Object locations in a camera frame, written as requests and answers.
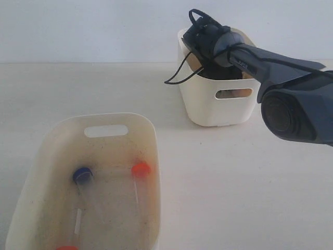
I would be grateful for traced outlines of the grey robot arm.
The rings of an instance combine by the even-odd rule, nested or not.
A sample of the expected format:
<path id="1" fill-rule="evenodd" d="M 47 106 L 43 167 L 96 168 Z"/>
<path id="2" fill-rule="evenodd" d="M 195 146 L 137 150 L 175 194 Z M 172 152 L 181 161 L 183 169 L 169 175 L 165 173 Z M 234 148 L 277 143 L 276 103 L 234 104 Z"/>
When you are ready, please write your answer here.
<path id="1" fill-rule="evenodd" d="M 230 27 L 211 23 L 191 26 L 183 42 L 203 64 L 233 66 L 260 83 L 262 119 L 278 138 L 332 145 L 332 71 L 323 64 L 249 45 Z"/>

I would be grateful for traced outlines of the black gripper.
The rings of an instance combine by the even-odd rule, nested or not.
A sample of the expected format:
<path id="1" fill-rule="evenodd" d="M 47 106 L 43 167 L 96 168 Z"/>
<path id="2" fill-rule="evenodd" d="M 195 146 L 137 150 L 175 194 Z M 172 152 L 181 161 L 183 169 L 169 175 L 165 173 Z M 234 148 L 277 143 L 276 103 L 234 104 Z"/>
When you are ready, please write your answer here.
<path id="1" fill-rule="evenodd" d="M 183 35 L 185 46 L 197 57 L 203 69 L 198 73 L 201 77 L 212 80 L 238 80 L 241 70 L 227 64 L 218 65 L 212 58 L 229 46 L 241 43 L 241 35 L 231 31 L 230 27 L 217 27 L 213 24 L 191 26 Z"/>

